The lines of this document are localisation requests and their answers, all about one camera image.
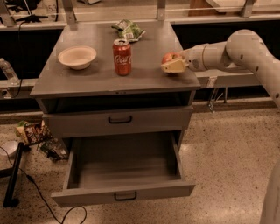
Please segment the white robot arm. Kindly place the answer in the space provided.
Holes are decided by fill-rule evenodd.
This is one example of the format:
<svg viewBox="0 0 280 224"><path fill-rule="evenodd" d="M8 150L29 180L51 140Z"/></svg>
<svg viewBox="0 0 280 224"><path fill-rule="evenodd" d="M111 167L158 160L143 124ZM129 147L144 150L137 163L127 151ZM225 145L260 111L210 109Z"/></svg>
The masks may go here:
<svg viewBox="0 0 280 224"><path fill-rule="evenodd" d="M251 30L236 31L225 42L168 52L162 59L161 69L167 74L183 73L186 69L194 72L248 70L280 108L280 60ZM280 159L269 177L259 224L280 224Z"/></svg>

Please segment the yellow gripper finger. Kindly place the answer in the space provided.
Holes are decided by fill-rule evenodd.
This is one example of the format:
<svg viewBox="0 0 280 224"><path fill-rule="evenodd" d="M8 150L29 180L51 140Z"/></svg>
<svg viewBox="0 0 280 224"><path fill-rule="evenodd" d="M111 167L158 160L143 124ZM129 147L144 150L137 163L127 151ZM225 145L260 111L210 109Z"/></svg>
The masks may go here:
<svg viewBox="0 0 280 224"><path fill-rule="evenodd" d="M161 69L167 74L183 73L189 64L181 57L172 59L161 65Z"/></svg>

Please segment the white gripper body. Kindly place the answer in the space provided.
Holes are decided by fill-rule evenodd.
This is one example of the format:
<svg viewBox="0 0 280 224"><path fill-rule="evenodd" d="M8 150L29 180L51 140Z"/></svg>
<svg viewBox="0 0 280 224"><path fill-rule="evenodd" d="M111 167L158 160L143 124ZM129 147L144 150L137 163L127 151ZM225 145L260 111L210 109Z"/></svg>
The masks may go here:
<svg viewBox="0 0 280 224"><path fill-rule="evenodd" d="M192 48L180 51L178 54L182 56L192 71L206 71L207 69L203 60L203 54L206 47L207 44L196 45Z"/></svg>

